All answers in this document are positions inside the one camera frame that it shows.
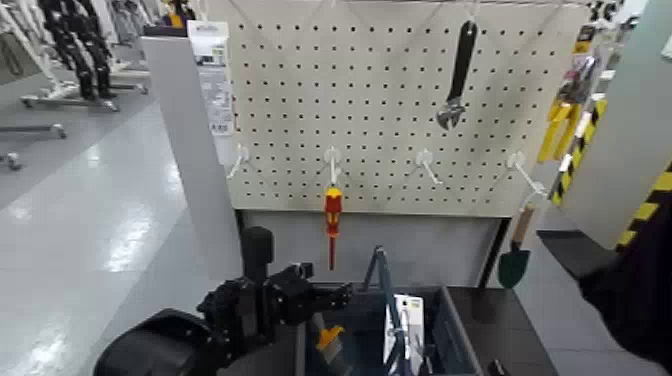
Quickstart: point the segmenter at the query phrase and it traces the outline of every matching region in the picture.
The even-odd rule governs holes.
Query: wooden handle
[[[532,214],[534,214],[534,206],[525,206],[525,211],[523,211],[523,214],[521,214],[520,218],[518,219],[516,231],[513,233],[513,239],[511,239],[512,242],[523,242],[525,233],[527,232],[527,227],[530,225],[530,220],[532,219]]]

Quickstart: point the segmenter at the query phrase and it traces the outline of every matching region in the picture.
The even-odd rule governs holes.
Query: shovel
[[[534,206],[525,206],[525,211],[518,219],[516,231],[511,239],[511,252],[503,253],[499,257],[499,265],[497,267],[497,278],[499,283],[507,289],[515,287],[527,269],[528,261],[530,260],[530,251],[522,250],[520,247],[525,238],[525,232],[530,224],[530,219],[534,213]]]

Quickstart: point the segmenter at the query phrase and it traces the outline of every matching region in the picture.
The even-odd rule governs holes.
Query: gray floor
[[[33,80],[12,90],[33,90]],[[151,101],[122,95],[118,114],[26,111],[11,101],[0,108],[3,122],[53,119],[70,134],[6,139],[26,167],[0,173],[0,374],[88,375],[129,326],[168,306],[193,311],[216,287],[194,251],[179,173]],[[560,375],[665,375],[614,343],[536,236],[524,247],[533,256],[517,293]]]

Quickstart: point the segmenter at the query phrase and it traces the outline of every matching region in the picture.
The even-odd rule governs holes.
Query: product label
[[[189,39],[198,64],[201,91],[213,136],[231,136],[234,130],[232,86],[226,22],[188,22]]]

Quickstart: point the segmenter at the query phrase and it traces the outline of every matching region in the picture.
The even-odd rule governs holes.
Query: black wrench handle
[[[457,56],[455,56],[455,69],[453,69],[453,85],[450,88],[448,100],[462,96],[464,83],[467,81],[467,74],[469,73],[471,55],[476,44],[476,35],[478,35],[478,26],[475,22],[467,21],[462,25],[457,44]]]

